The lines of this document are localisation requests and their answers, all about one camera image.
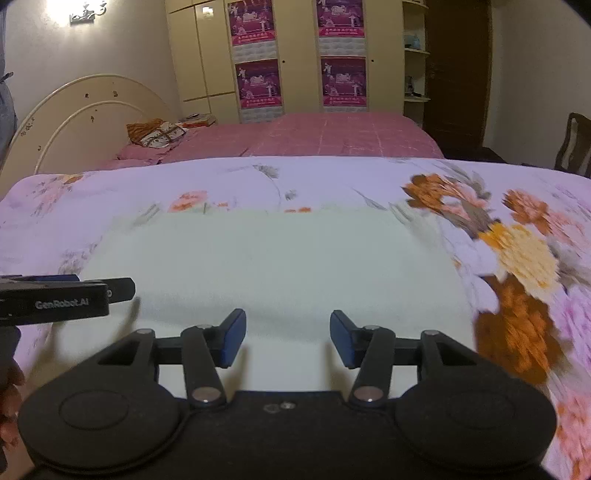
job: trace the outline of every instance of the poster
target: poster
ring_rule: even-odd
[[[232,45],[275,40],[271,0],[241,0],[228,4]]]
[[[367,106],[364,57],[322,57],[324,106]]]
[[[277,59],[236,65],[241,108],[281,106]]]
[[[316,0],[321,37],[365,37],[363,0]]]

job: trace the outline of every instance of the pillow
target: pillow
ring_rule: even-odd
[[[127,133],[132,143],[151,148],[166,147],[185,134],[178,125],[165,122],[160,118],[144,124],[128,124]]]

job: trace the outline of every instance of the white wall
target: white wall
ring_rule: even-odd
[[[591,27],[562,0],[493,0],[493,55],[485,146],[553,168],[569,113],[591,118]]]
[[[180,114],[164,0],[108,0],[94,24],[73,26],[69,2],[14,0],[8,8],[6,71],[14,71],[19,122],[60,86],[96,73],[137,80]]]

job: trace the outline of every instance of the black device handle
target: black device handle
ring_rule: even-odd
[[[0,327],[0,395],[8,388],[8,372],[20,339],[21,331],[17,327]],[[4,473],[7,467],[6,456],[0,448],[0,474]]]

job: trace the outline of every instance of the person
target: person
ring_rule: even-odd
[[[22,398],[17,387],[25,384],[25,375],[13,360],[8,371],[8,387],[0,392],[0,438],[8,446],[18,443],[16,414],[21,407]]]

